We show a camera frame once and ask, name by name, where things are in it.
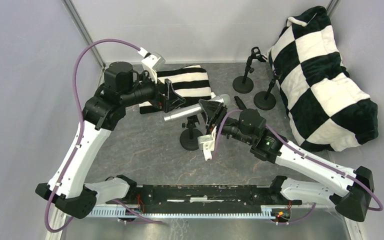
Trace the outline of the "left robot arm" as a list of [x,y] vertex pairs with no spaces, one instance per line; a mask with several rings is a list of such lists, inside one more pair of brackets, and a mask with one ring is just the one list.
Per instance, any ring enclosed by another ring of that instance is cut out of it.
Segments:
[[127,107],[144,102],[166,113],[186,100],[174,90],[169,79],[153,81],[151,71],[137,72],[132,64],[113,62],[104,71],[104,82],[80,113],[79,128],[68,153],[54,177],[40,183],[35,192],[65,214],[77,219],[87,217],[94,207],[129,192],[131,181],[122,176],[98,183],[86,183],[90,167],[114,131]]

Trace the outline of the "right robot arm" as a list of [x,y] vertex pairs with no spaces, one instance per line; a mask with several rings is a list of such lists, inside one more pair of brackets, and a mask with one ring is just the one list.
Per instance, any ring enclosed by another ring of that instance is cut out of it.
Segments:
[[309,182],[277,176],[272,191],[289,201],[302,201],[333,207],[343,217],[363,222],[376,199],[372,171],[330,162],[310,153],[279,135],[267,125],[256,109],[239,111],[237,119],[220,101],[200,100],[205,117],[206,135],[197,141],[204,159],[210,161],[218,149],[221,135],[250,146],[250,152],[261,161],[295,170],[310,178]]

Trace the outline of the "black mic stand front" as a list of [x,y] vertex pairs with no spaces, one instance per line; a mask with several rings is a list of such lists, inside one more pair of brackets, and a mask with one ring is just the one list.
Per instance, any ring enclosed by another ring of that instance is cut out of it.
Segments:
[[182,123],[184,131],[179,137],[180,145],[188,151],[196,151],[199,149],[198,137],[202,136],[202,132],[197,129],[197,124],[200,124],[197,115],[188,116],[187,122]]

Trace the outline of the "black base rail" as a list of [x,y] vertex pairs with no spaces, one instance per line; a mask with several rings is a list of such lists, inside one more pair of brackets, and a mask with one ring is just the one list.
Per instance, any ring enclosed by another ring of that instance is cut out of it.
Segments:
[[135,185],[120,202],[146,214],[256,214],[261,206],[298,206],[268,185]]

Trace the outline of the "black microphone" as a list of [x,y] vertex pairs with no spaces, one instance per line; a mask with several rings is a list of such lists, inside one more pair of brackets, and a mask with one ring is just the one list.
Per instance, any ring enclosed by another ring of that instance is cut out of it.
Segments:
[[246,110],[247,107],[245,103],[242,101],[242,99],[239,96],[234,96],[235,103],[240,110]]

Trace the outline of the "silver microphone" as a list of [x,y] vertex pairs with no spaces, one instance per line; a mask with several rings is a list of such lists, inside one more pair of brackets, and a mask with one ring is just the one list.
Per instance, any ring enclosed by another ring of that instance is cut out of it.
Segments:
[[175,121],[178,119],[187,118],[187,117],[190,117],[193,115],[203,113],[204,110],[203,110],[203,107],[202,107],[202,104],[200,103],[200,101],[204,102],[204,103],[207,103],[207,102],[216,103],[217,102],[217,103],[223,103],[225,105],[229,105],[231,102],[231,97],[228,94],[220,94],[220,95],[216,95],[215,97],[213,97],[210,100],[200,99],[198,101],[198,103],[196,103],[196,104],[193,104],[193,105],[190,105],[187,107],[181,107],[181,108],[178,108],[178,109],[175,109],[175,110],[172,110],[172,111],[166,113],[163,116],[164,122],[171,122],[171,121]]

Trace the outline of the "checkered black white bag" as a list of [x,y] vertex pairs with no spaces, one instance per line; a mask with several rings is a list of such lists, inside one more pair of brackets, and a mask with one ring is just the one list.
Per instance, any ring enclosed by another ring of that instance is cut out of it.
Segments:
[[300,147],[340,152],[378,137],[378,105],[343,65],[325,7],[288,17],[267,58]]

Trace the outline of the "metal corner post left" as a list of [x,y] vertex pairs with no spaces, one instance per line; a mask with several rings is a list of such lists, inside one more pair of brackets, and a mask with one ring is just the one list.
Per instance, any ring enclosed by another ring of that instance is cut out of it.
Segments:
[[[65,6],[69,16],[73,20],[78,32],[80,33],[83,41],[87,46],[91,45],[94,41],[84,23],[82,20],[80,13],[78,12],[74,2],[72,0],[62,0],[63,5]],[[99,67],[103,70],[106,66],[105,61],[103,60],[101,54],[97,50],[97,48],[94,46],[92,47],[89,52],[92,54],[93,58],[95,59],[96,63],[99,65]]]

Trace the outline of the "striped black white cloth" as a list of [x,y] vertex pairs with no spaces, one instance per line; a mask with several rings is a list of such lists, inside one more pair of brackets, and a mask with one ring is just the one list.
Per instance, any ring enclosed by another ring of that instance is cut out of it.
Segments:
[[210,100],[215,96],[210,86],[208,72],[200,65],[159,71],[157,76],[162,83],[165,79],[172,82],[174,91],[185,98],[183,108],[197,104],[200,99]]

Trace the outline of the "black mic stand back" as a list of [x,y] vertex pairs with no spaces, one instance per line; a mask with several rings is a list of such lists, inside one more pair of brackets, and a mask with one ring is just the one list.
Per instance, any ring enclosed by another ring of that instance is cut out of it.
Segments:
[[261,53],[258,46],[253,47],[250,51],[251,53],[246,60],[244,74],[236,77],[232,82],[233,89],[240,94],[250,93],[254,88],[253,80],[248,77],[248,74],[253,73],[255,70],[252,67],[253,60],[258,60],[261,63],[267,62],[267,57]]

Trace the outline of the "black mic stand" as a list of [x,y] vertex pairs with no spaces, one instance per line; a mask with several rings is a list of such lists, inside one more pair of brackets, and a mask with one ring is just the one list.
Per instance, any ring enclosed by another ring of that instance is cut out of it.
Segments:
[[244,74],[236,77],[232,82],[233,89],[240,94],[250,93],[254,88],[253,80],[248,77],[248,74],[253,73],[255,70],[252,67],[253,60],[258,60],[261,63],[267,62],[267,57],[261,53],[258,46],[253,47],[250,51],[251,53],[246,60]]
[[275,87],[276,80],[279,79],[279,76],[280,75],[277,73],[277,70],[273,70],[273,78],[271,79],[267,90],[260,91],[254,96],[253,103],[257,108],[264,111],[269,111],[275,107],[277,100],[272,94],[272,90]]
[[198,137],[202,136],[202,132],[197,129],[197,124],[200,124],[197,115],[188,116],[187,122],[182,123],[184,131],[179,137],[180,145],[188,151],[196,151],[199,149]]

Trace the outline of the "black mic stand right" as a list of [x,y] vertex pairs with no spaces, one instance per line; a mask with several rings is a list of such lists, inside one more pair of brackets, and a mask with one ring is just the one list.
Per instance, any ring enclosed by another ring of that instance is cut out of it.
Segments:
[[273,78],[271,79],[267,90],[260,91],[254,96],[253,103],[257,108],[264,111],[269,111],[275,107],[277,100],[272,94],[272,90],[275,87],[276,80],[279,79],[279,76],[280,75],[277,73],[277,70],[273,70]]

